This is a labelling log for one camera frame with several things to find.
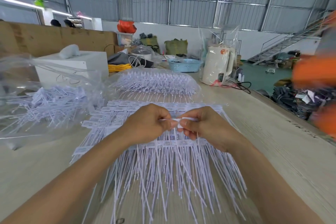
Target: orange bag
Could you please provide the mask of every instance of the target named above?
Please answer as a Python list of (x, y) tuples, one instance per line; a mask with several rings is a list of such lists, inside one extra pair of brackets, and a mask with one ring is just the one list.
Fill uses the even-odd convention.
[(134, 21), (122, 21), (119, 20), (119, 23), (117, 25), (117, 29), (121, 33), (131, 33), (134, 34), (137, 30), (137, 28), (133, 25)]

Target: light blue basket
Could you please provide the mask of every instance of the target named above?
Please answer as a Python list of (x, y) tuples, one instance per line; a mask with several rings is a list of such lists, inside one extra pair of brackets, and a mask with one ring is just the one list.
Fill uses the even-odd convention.
[(170, 70), (182, 73), (198, 72), (200, 61), (197, 59), (183, 59), (184, 62), (178, 62), (181, 59), (168, 59)]

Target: white kettle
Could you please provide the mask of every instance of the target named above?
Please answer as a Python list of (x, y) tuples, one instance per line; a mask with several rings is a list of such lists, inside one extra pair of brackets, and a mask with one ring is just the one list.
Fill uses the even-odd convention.
[(211, 86), (220, 86), (228, 79), (235, 62), (235, 49), (225, 45), (208, 46), (202, 82)]

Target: forearm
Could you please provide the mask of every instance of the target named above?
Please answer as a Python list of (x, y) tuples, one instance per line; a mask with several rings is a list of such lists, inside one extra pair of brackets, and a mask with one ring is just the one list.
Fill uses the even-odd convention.
[(246, 182), (248, 195), (266, 223), (323, 223), (292, 190), (266, 157), (242, 135), (237, 139), (237, 146), (230, 153)]
[(80, 203), (104, 171), (128, 148), (115, 131), (3, 220), (2, 224), (56, 224)]

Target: hand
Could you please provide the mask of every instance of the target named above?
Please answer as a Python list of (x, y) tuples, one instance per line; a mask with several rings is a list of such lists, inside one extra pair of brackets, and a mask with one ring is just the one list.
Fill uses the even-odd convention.
[(197, 135), (203, 137), (221, 151), (230, 151), (238, 139), (243, 137), (209, 106), (193, 109), (179, 116), (179, 118), (183, 117), (197, 118), (198, 121), (180, 120), (180, 125), (183, 128), (179, 128), (179, 132), (183, 131), (192, 140), (195, 140)]
[(145, 105), (129, 116), (120, 130), (123, 137), (129, 138), (131, 145), (149, 143), (178, 124), (175, 120), (160, 119), (171, 119), (166, 108), (155, 104)]

